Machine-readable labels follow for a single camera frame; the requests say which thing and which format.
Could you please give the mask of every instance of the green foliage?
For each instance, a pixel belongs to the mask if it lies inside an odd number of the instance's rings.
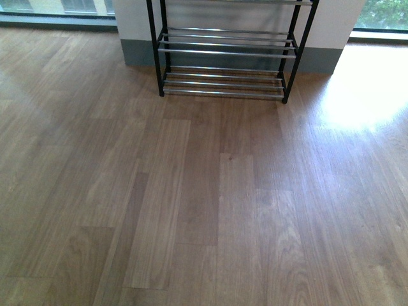
[[[367,0],[356,27],[408,30],[408,0]]]

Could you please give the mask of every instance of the floor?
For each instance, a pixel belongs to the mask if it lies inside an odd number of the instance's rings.
[[[0,305],[407,305],[407,51],[348,45],[283,105],[0,29]]]

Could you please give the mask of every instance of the glass window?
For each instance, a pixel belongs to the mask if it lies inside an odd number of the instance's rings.
[[[408,0],[367,0],[355,28],[408,30]]]
[[[94,0],[62,0],[66,14],[96,14]]]
[[[112,0],[0,0],[0,11],[47,15],[115,15]]]
[[[0,10],[20,13],[33,12],[33,8],[28,0],[0,0]]]

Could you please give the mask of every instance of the metal shoe rack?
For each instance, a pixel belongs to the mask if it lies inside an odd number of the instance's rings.
[[[163,28],[156,34],[152,0],[146,0],[152,35],[154,61],[160,96],[165,93],[227,95],[241,98],[282,99],[288,102],[293,81],[302,58],[303,50],[316,14],[319,0],[208,0],[240,3],[283,4],[293,6],[288,32],[244,31],[235,29],[202,29],[195,27],[169,27],[166,0],[160,0]],[[302,7],[308,6],[309,17],[297,44],[294,31]],[[165,54],[165,66],[161,66],[160,53]],[[280,60],[277,71],[269,69],[234,69],[171,65],[172,54],[250,57]],[[288,59],[294,60],[288,80],[284,69]]]

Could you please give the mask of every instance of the wooden floor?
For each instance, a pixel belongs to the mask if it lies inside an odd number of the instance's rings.
[[[408,305],[407,54],[160,98],[117,34],[0,29],[0,305]]]

